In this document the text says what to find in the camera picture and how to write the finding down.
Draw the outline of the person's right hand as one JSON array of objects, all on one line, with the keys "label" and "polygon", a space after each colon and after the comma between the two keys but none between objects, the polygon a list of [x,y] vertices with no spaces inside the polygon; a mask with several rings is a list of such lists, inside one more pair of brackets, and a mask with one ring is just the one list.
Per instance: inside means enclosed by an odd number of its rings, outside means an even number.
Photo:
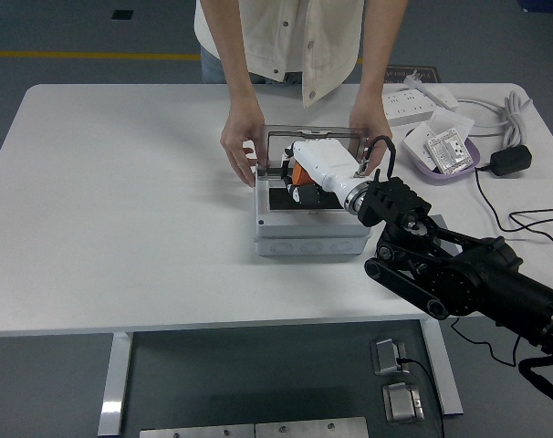
[{"label": "person's right hand", "polygon": [[251,141],[253,146],[256,146],[264,123],[264,114],[255,95],[231,100],[220,144],[236,176],[249,187],[256,185],[255,174],[252,171],[256,160],[249,158],[254,149],[246,147],[245,142]]}]

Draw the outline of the person's left hand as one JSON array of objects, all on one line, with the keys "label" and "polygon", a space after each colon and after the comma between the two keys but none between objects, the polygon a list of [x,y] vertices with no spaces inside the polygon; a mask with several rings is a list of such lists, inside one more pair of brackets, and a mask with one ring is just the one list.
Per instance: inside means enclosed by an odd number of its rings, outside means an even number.
[{"label": "person's left hand", "polygon": [[368,97],[358,96],[350,112],[349,127],[367,133],[366,145],[368,147],[372,145],[374,139],[380,136],[392,138],[391,128],[381,103],[381,97],[369,99]]}]

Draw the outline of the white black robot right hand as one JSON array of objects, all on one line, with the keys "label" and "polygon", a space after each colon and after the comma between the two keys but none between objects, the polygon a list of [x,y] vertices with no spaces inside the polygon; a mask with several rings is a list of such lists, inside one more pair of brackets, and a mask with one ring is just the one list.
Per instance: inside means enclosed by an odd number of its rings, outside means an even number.
[{"label": "white black robot right hand", "polygon": [[295,141],[292,154],[310,179],[326,193],[334,193],[346,209],[350,193],[366,181],[364,177],[355,177],[359,163],[336,139]]}]

